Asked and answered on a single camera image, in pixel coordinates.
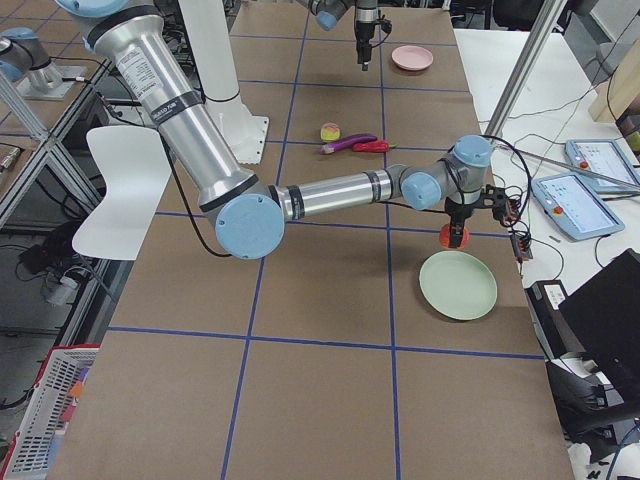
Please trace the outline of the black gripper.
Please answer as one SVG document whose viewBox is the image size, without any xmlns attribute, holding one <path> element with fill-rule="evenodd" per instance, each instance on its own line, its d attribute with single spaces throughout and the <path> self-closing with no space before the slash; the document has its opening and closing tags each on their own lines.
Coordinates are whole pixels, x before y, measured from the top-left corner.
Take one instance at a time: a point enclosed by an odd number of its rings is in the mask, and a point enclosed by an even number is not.
<svg viewBox="0 0 640 480">
<path fill-rule="evenodd" d="M 376 27 L 379 27 L 386 35 L 391 33 L 391 22 L 381 13 L 378 7 L 357 7 L 355 9 L 354 33 L 357 63 L 361 66 L 362 71 L 369 69 L 371 61 L 370 41 L 374 37 Z"/>
<path fill-rule="evenodd" d="M 464 224 L 476 210 L 490 209 L 493 219 L 501 225 L 511 225 L 515 221 L 515 203 L 510 200 L 504 188 L 487 184 L 479 191 L 479 196 L 471 203 L 461 204 L 447 198 L 444 211 L 450 217 L 448 227 L 450 248 L 460 248 L 464 244 Z"/>
</svg>

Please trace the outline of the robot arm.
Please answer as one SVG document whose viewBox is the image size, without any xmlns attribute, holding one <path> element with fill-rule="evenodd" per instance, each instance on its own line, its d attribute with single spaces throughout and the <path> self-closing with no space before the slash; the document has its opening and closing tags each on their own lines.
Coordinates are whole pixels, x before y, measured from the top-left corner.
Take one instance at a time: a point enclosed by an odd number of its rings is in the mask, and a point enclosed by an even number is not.
<svg viewBox="0 0 640 480">
<path fill-rule="evenodd" d="M 466 220 L 488 209 L 507 223 L 516 212 L 505 192 L 485 181 L 492 146 L 460 138 L 427 167 L 381 170 L 279 187 L 262 183 L 252 165 L 262 156 L 269 121 L 240 97 L 224 7 L 219 1 L 179 5 L 200 73 L 194 87 L 163 39 L 164 20 L 151 1 L 66 1 L 87 47 L 112 61 L 199 190 L 199 207 L 219 244 L 241 259 L 276 249 L 285 224 L 308 216 L 402 198 L 425 211 L 442 205 L 446 244 L 463 242 Z"/>
<path fill-rule="evenodd" d="M 325 31 L 332 30 L 341 18 L 354 8 L 353 32 L 357 64 L 369 69 L 374 48 L 382 45 L 392 32 L 392 23 L 381 12 L 375 0 L 299 0 Z"/>
</svg>

